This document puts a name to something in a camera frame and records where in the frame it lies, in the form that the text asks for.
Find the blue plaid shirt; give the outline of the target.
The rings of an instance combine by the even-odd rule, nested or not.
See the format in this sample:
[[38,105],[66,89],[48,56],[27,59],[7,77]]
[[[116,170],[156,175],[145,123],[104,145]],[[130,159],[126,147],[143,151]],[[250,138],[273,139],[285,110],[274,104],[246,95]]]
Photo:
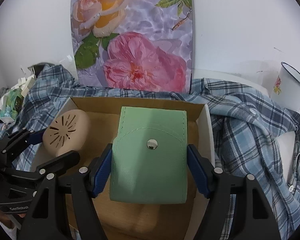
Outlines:
[[69,97],[180,100],[209,107],[217,166],[235,176],[253,174],[288,239],[300,225],[300,114],[253,87],[194,79],[189,94],[86,87],[61,65],[46,64],[24,99],[13,130],[46,128]]

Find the green leather snap pouch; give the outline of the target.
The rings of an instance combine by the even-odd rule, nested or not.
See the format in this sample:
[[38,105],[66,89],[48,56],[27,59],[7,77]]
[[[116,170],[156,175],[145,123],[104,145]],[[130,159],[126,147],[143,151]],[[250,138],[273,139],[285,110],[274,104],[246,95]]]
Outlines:
[[135,204],[187,200],[187,113],[122,107],[113,141],[110,199]]

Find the shallow cardboard tray box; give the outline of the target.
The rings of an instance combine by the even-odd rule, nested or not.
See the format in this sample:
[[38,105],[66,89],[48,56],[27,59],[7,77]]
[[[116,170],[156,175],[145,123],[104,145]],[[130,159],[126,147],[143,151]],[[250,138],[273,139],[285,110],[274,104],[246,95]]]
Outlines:
[[138,98],[66,98],[57,118],[88,116],[80,166],[113,145],[111,174],[93,200],[109,239],[193,239],[207,207],[186,165],[186,146],[214,161],[206,104]]

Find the beige round perforated pad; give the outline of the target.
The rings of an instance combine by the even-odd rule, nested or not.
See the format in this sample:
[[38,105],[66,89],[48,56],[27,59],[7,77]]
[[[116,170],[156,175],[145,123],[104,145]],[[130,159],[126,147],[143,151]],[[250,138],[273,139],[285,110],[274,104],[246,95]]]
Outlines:
[[43,134],[43,145],[54,157],[79,151],[85,145],[89,131],[88,114],[79,109],[70,110],[51,122]]

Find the rose flower painting board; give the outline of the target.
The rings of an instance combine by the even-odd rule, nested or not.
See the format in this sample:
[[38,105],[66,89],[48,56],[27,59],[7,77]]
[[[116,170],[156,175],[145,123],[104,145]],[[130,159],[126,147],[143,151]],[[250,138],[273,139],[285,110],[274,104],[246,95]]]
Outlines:
[[85,86],[187,93],[192,0],[71,0],[72,47]]

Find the white enamel mug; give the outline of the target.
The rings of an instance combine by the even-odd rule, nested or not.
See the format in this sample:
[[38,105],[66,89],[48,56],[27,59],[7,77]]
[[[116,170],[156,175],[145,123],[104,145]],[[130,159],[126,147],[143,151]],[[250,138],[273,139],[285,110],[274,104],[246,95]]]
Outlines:
[[270,94],[281,107],[300,113],[300,72],[281,62],[281,69]]

